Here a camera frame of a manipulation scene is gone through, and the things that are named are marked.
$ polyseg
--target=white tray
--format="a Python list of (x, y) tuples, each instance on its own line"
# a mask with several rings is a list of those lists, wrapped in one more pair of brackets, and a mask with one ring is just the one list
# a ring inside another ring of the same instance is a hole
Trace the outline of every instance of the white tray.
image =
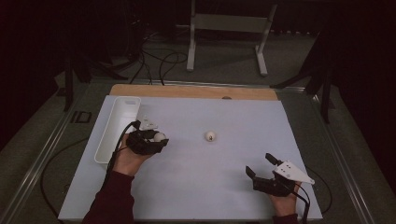
[[(107, 166), (122, 131), (129, 123), (136, 120), (140, 102), (141, 100), (138, 97), (120, 96), (116, 98), (99, 147), (95, 153), (94, 159), (97, 163), (103, 164), (105, 167)], [(133, 130), (134, 127), (130, 127), (127, 133)]]

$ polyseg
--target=round object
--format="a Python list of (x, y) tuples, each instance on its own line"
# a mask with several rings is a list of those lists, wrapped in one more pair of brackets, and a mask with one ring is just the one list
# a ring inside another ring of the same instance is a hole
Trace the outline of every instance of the round object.
[(166, 136), (164, 133), (154, 134), (154, 142), (161, 142), (163, 139), (166, 139)]
[(205, 133), (205, 139), (208, 142), (213, 142), (216, 139), (216, 134), (212, 131)]

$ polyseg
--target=dark red sleeve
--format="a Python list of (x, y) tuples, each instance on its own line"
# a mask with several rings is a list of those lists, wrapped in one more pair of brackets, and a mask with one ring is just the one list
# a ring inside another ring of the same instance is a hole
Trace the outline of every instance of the dark red sleeve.
[(134, 198), (131, 195), (132, 176), (111, 172), (105, 187), (96, 193), (83, 224), (134, 223)]
[(297, 214), (285, 217), (273, 217), (274, 224), (298, 224)]

